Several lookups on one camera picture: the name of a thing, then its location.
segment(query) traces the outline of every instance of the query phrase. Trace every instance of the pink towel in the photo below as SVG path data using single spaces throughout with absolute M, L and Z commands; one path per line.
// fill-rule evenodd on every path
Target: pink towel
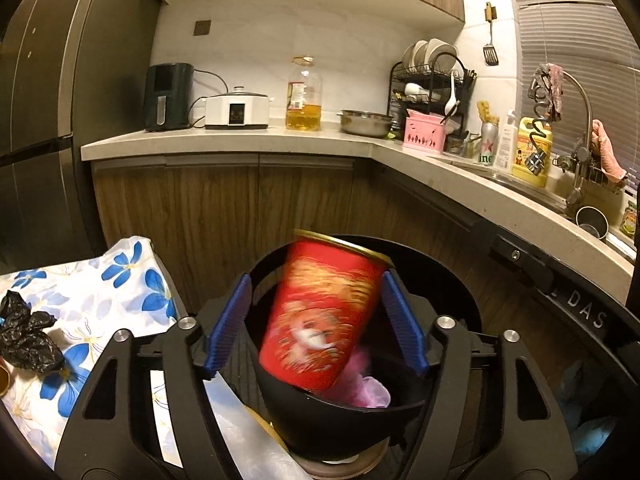
M 618 164 L 616 156 L 613 154 L 613 146 L 611 145 L 609 136 L 604 130 L 604 125 L 597 119 L 593 120 L 591 151 L 596 155 L 600 155 L 602 172 L 612 184 L 618 184 L 626 177 L 626 170 Z

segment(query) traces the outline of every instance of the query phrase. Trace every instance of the white soap bottle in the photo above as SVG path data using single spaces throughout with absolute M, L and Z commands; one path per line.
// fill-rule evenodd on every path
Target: white soap bottle
M 518 120 L 516 112 L 507 112 L 507 122 L 500 131 L 498 138 L 498 149 L 494 157 L 494 168 L 500 171 L 511 173 L 511 167 L 516 156 L 516 146 L 518 143 Z

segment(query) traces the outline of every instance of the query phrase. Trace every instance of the white tile wall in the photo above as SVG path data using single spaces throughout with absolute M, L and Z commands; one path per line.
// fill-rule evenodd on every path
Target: white tile wall
M 488 41 L 484 20 L 487 1 L 497 7 L 494 45 L 500 65 L 484 64 Z M 479 130 L 476 101 L 487 99 L 494 114 L 516 108 L 519 77 L 517 12 L 513 0 L 465 0 L 465 27 L 431 34 L 352 12 L 287 7 L 276 1 L 229 1 L 215 6 L 163 6 L 158 20 L 151 64 L 189 62 L 220 74 L 230 87 L 245 86 L 272 98 L 271 117 L 285 114 L 287 77 L 293 56 L 314 56 L 324 83 L 322 119 L 336 121 L 341 109 L 385 112 L 388 73 L 405 48 L 430 37 L 453 41 L 469 69 L 479 74 L 467 127 Z M 211 20 L 208 36 L 194 36 L 196 20 Z M 213 76 L 196 73 L 194 98 L 223 91 Z M 204 102 L 193 117 L 204 114 Z
M 496 7 L 498 14 L 498 19 L 494 22 L 494 46 L 500 61 L 498 66 L 485 65 L 482 52 L 489 41 L 489 24 L 484 20 L 487 2 Z M 466 121 L 466 128 L 477 133 L 481 126 L 476 111 L 479 100 L 489 101 L 492 114 L 500 116 L 500 126 L 505 123 L 508 110 L 514 109 L 516 115 L 520 115 L 519 95 L 522 88 L 517 78 L 520 77 L 522 55 L 518 9 L 515 0 L 465 0 L 465 18 L 465 27 L 460 34 L 446 40 L 453 40 L 460 59 L 478 73 Z
M 193 35 L 196 20 L 211 20 L 208 36 Z M 342 109 L 386 112 L 389 71 L 424 36 L 389 20 L 277 2 L 163 6 L 151 64 L 183 61 L 216 72 L 230 87 L 269 95 L 271 117 L 282 118 L 291 58 L 314 56 L 323 79 L 322 119 L 337 121 Z M 195 74 L 194 98 L 223 90 L 213 76 Z M 194 118 L 203 115 L 201 103 Z

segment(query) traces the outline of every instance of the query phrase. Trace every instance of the kitchen counter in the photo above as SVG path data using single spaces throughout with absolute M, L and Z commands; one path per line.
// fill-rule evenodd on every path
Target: kitchen counter
M 455 200 L 476 214 L 551 254 L 624 304 L 633 266 L 565 218 L 518 193 L 391 140 L 325 129 L 291 132 L 283 127 L 243 132 L 192 128 L 135 132 L 82 147 L 82 160 L 204 153 L 295 153 L 369 158 Z

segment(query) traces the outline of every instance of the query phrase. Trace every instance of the floral fabric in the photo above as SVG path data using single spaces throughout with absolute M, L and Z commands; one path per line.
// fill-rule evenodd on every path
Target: floral fabric
M 13 384 L 2 398 L 27 441 L 53 468 L 66 421 L 113 333 L 165 332 L 175 322 L 175 303 L 150 241 L 141 237 L 121 240 L 93 260 L 0 276 L 0 298 L 9 289 L 33 311 L 58 319 L 46 332 L 63 351 L 65 366 L 46 377 L 12 370 Z

